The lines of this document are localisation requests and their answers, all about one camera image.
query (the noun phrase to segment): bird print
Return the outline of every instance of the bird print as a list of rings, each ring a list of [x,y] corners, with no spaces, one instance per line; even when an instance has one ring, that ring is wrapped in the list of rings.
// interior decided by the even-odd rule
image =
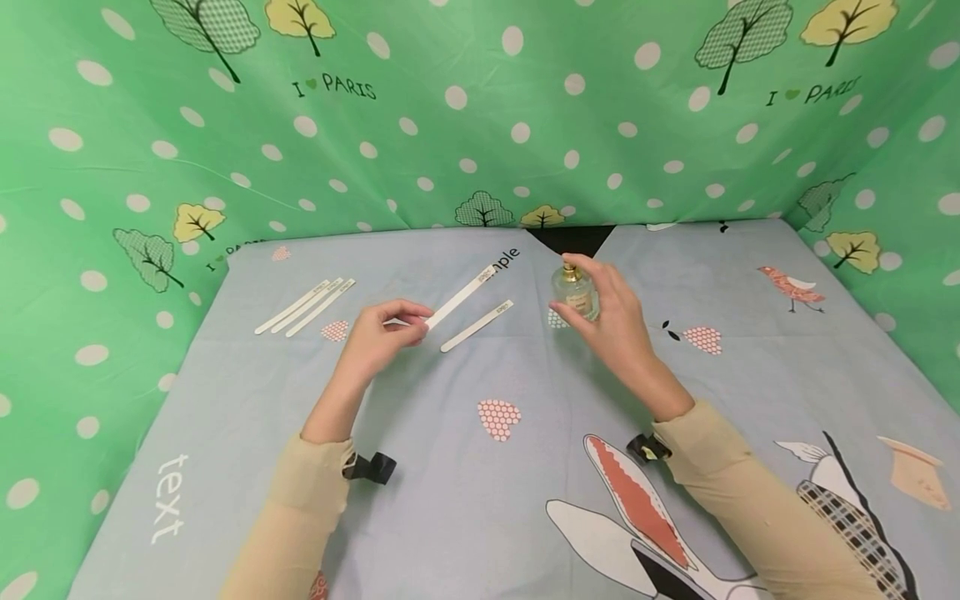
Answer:
[[[826,299],[823,294],[817,294],[813,291],[813,288],[817,285],[816,283],[807,283],[806,281],[795,279],[773,267],[760,267],[757,270],[770,277],[770,280],[777,286],[780,293],[790,298],[789,312],[797,312],[797,302],[818,313],[824,312],[823,308],[810,306],[811,303],[822,302]]]

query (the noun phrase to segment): white polka dot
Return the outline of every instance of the white polka dot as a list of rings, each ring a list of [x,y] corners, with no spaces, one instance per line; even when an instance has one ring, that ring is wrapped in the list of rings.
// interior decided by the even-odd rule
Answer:
[[[317,134],[317,123],[306,115],[294,119],[294,129],[304,137],[313,137]]]
[[[127,208],[133,212],[146,212],[150,209],[150,199],[143,194],[130,194],[127,197]]]
[[[80,275],[80,284],[90,292],[103,292],[107,289],[107,278],[99,271],[84,271]]]
[[[77,421],[77,435],[89,440],[100,431],[100,420],[96,417],[83,417]]]
[[[634,137],[636,135],[636,125],[630,121],[624,121],[616,126],[616,130],[624,137]]]
[[[517,123],[510,129],[510,137],[512,137],[517,144],[526,143],[526,141],[530,139],[530,126],[523,122]]]
[[[264,144],[263,146],[260,146],[260,152],[262,152],[263,155],[270,160],[283,160],[283,154],[280,152],[280,149],[273,144]]]
[[[570,73],[564,80],[564,88],[571,96],[579,96],[587,88],[587,80],[580,73]]]
[[[462,110],[467,105],[467,93],[459,85],[451,85],[444,94],[446,103],[454,110]]]
[[[786,150],[778,154],[776,158],[774,158],[773,164],[777,164],[781,160],[787,158],[788,156],[790,156],[791,152],[793,152],[793,148],[787,148]]]
[[[36,571],[30,571],[29,573],[20,575],[0,591],[0,600],[24,600],[27,594],[36,586],[36,579]]]
[[[523,49],[523,32],[518,26],[511,25],[503,30],[500,41],[503,42],[503,51],[509,56],[515,57]]]
[[[876,313],[874,315],[874,321],[876,321],[876,324],[880,325],[880,328],[884,331],[893,331],[897,328],[897,320],[893,318],[893,315],[887,313]]]
[[[179,154],[177,147],[164,139],[159,139],[151,144],[150,149],[160,158],[176,158]]]
[[[30,506],[40,494],[40,484],[33,478],[21,479],[7,491],[7,506],[18,511]]]
[[[110,492],[106,490],[100,490],[93,496],[93,499],[90,500],[90,512],[93,515],[99,515],[104,510],[107,509],[107,505],[109,503],[110,503]]]
[[[806,162],[799,169],[797,169],[797,177],[806,177],[807,175],[813,173],[813,170],[817,168],[816,162]]]
[[[652,69],[660,62],[660,45],[655,41],[648,41],[636,49],[634,64],[641,71]]]
[[[919,137],[922,142],[931,142],[940,137],[940,134],[944,132],[946,126],[947,119],[945,119],[942,114],[930,117],[920,126],[917,137]]]
[[[872,189],[860,190],[853,199],[853,203],[856,204],[856,207],[862,210],[870,208],[874,205],[874,202],[876,202],[876,194]]]
[[[186,119],[186,122],[194,127],[203,127],[204,118],[190,107],[180,107],[180,116]]]
[[[883,142],[887,141],[888,137],[890,137],[890,130],[885,127],[878,127],[867,133],[867,145],[871,148],[879,148],[883,145]]]
[[[754,139],[756,132],[760,131],[760,125],[756,123],[748,123],[740,128],[740,131],[736,133],[736,143],[737,144],[746,144],[750,140]]]
[[[113,83],[113,76],[100,64],[93,60],[79,60],[77,62],[77,72],[80,76],[94,85],[110,85]]]
[[[250,178],[243,173],[230,173],[230,178],[240,187],[250,187],[252,185]]]
[[[360,142],[360,154],[365,158],[376,158],[376,146],[370,142]]]
[[[813,253],[823,258],[830,254],[830,244],[826,240],[817,240],[813,243]]]
[[[960,57],[960,43],[949,41],[931,52],[926,62],[934,69],[946,69],[954,64],[958,57]]]
[[[66,213],[66,216],[70,217],[71,219],[82,221],[86,218],[84,209],[69,198],[64,198],[60,201],[60,208]]]
[[[960,270],[954,271],[953,273],[944,277],[944,285],[960,285]]]
[[[169,329],[174,326],[174,316],[165,310],[156,313],[156,324],[161,329]]]
[[[710,88],[701,85],[700,87],[693,90],[693,93],[690,94],[690,99],[686,102],[686,105],[693,110],[694,112],[700,112],[707,107],[707,104],[710,101]]]
[[[174,387],[174,381],[177,381],[177,374],[168,372],[156,383],[156,388],[161,392],[169,392],[170,389]]]
[[[936,3],[937,3],[937,0],[930,0],[929,4],[927,4],[925,7],[920,9],[920,12],[917,13],[917,16],[913,17],[913,20],[910,21],[909,25],[907,25],[907,29],[913,29],[918,24],[920,24],[920,22],[924,20],[924,17],[926,16],[926,14],[930,12],[930,9],[932,9],[933,5],[935,5]]]
[[[863,101],[863,94],[856,94],[851,96],[850,100],[844,103],[844,106],[840,107],[840,116],[845,114],[850,114],[850,112],[860,106],[860,102]]]
[[[77,353],[73,355],[73,359],[77,361],[78,365],[92,367],[107,360],[109,354],[110,351],[106,346],[93,344],[91,346],[84,346],[83,348],[77,350]]]
[[[951,192],[940,199],[937,203],[940,212],[949,217],[960,215],[960,192]]]
[[[84,139],[77,132],[65,127],[54,127],[47,136],[51,144],[65,152],[77,152],[84,146]]]
[[[390,44],[377,32],[367,34],[367,45],[373,50],[373,53],[386,60],[390,57]]]
[[[880,269],[895,271],[903,264],[903,259],[896,252],[884,252],[880,255]]]
[[[207,70],[206,72],[210,76],[210,79],[212,79],[216,85],[223,88],[224,91],[232,92],[233,89],[236,87],[233,84],[233,80],[227,77],[226,75],[224,75],[223,71],[215,69],[211,66],[209,70]]]
[[[417,124],[413,122],[413,119],[400,117],[400,130],[407,135],[416,135],[420,129],[417,127]]]
[[[567,169],[576,169],[578,164],[580,164],[580,153],[576,150],[571,150],[564,155],[564,167]]]
[[[133,27],[130,26],[130,23],[127,22],[127,19],[120,16],[110,9],[100,9],[100,15],[104,18],[104,21],[107,22],[107,25],[120,37],[124,39],[129,39],[133,41],[136,38],[136,34],[133,32]]]
[[[720,185],[719,183],[711,183],[710,185],[707,186],[705,191],[707,192],[707,195],[710,196],[711,198],[720,198],[721,196],[723,196],[724,192],[727,191],[727,188],[725,188],[723,185]]]

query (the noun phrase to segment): rabbit ear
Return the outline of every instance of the rabbit ear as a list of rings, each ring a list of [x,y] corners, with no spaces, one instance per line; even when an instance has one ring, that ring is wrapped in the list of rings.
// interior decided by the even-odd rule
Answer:
[[[650,576],[636,562],[630,532],[603,515],[562,500],[547,502],[546,513],[585,563],[622,586],[657,595]]]

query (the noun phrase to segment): finger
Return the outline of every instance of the finger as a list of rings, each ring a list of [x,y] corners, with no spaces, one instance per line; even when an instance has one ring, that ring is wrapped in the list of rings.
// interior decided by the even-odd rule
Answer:
[[[563,255],[565,262],[570,263],[575,267],[580,267],[584,273],[590,276],[593,279],[593,284],[597,287],[597,294],[604,296],[605,294],[610,294],[613,292],[613,286],[610,283],[610,275],[607,273],[606,265],[604,263],[593,260],[589,256],[584,256],[582,254],[568,254]]]
[[[596,324],[587,321],[583,315],[562,302],[550,302],[550,308],[584,337],[587,337],[596,329]]]

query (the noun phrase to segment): white paper strip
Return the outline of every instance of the white paper strip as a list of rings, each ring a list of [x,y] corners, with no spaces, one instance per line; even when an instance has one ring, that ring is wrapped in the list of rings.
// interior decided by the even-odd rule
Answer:
[[[478,287],[483,285],[487,279],[493,277],[493,274],[496,273],[496,269],[493,265],[487,267],[480,275],[473,278],[473,281],[464,286],[464,289],[457,292],[457,295],[447,301],[446,304],[440,307],[440,310],[433,314],[433,317],[430,317],[426,320],[426,326],[430,329],[433,329],[437,323],[442,321],[444,317],[453,312],[453,309],[460,305],[461,302],[467,299],[467,297],[475,292]]]
[[[494,308],[494,310],[490,311],[489,313],[481,317],[480,321],[477,321],[476,323],[467,327],[466,329],[458,333],[456,336],[454,336],[453,339],[451,339],[449,342],[440,346],[440,352],[450,352],[451,350],[456,348],[458,344],[466,340],[466,338],[470,337],[471,335],[473,335],[474,333],[482,329],[484,326],[486,326],[490,321],[493,321],[503,313],[507,312],[507,309],[513,305],[514,305],[514,302],[512,300],[507,300],[504,303],[500,304],[499,306]]]
[[[309,292],[307,292],[303,296],[300,296],[300,298],[297,299],[297,301],[295,301],[293,304],[284,308],[278,315],[276,315],[275,317],[273,317],[272,319],[270,319],[268,322],[264,323],[257,329],[254,329],[253,333],[260,335],[270,327],[277,324],[279,321],[282,321],[283,319],[285,319],[290,313],[297,310],[297,308],[299,308],[301,304],[310,300],[315,295],[320,294],[329,282],[330,282],[329,279],[324,279],[321,283],[318,283],[317,285],[315,285],[313,289],[311,289]]]
[[[327,286],[326,286],[325,288],[323,288],[323,290],[321,290],[316,296],[314,296],[314,297],[311,298],[310,300],[304,302],[303,305],[302,305],[300,308],[298,308],[298,309],[295,310],[294,312],[292,312],[292,313],[290,313],[289,315],[287,315],[286,318],[283,319],[283,321],[279,322],[278,324],[275,324],[275,325],[270,329],[270,332],[271,332],[271,333],[277,333],[277,332],[280,331],[283,327],[285,327],[285,326],[287,326],[288,324],[296,321],[297,318],[298,318],[300,315],[302,315],[302,314],[305,313],[306,311],[310,310],[310,307],[311,307],[311,306],[313,306],[314,304],[316,304],[316,303],[319,302],[320,300],[323,300],[323,299],[324,299],[324,296],[326,296],[327,294],[329,294],[329,293],[332,292],[333,290],[337,289],[337,287],[339,287],[340,284],[343,283],[343,282],[344,282],[344,279],[343,279],[342,277],[337,277],[336,279],[334,279],[333,281],[331,281],[330,283],[328,283]]]
[[[292,338],[293,336],[297,335],[297,332],[298,332],[298,331],[300,331],[301,329],[303,329],[304,327],[306,327],[307,324],[309,324],[311,321],[313,321],[314,319],[316,319],[316,318],[320,315],[320,313],[324,312],[324,310],[325,310],[330,304],[333,303],[334,300],[340,298],[340,296],[341,296],[344,292],[346,292],[346,290],[348,290],[348,289],[350,289],[351,287],[353,287],[353,284],[354,284],[354,283],[356,283],[356,281],[354,281],[353,279],[347,279],[346,281],[344,281],[343,285],[341,285],[341,286],[337,289],[336,292],[334,292],[333,294],[330,294],[330,296],[329,296],[326,300],[324,300],[324,303],[323,303],[323,304],[321,304],[320,306],[314,308],[314,309],[313,309],[313,312],[310,313],[309,315],[307,315],[306,317],[303,317],[303,321],[300,321],[299,323],[297,323],[297,324],[295,324],[294,326],[290,327],[290,330],[287,331],[286,336],[287,336],[288,338]]]

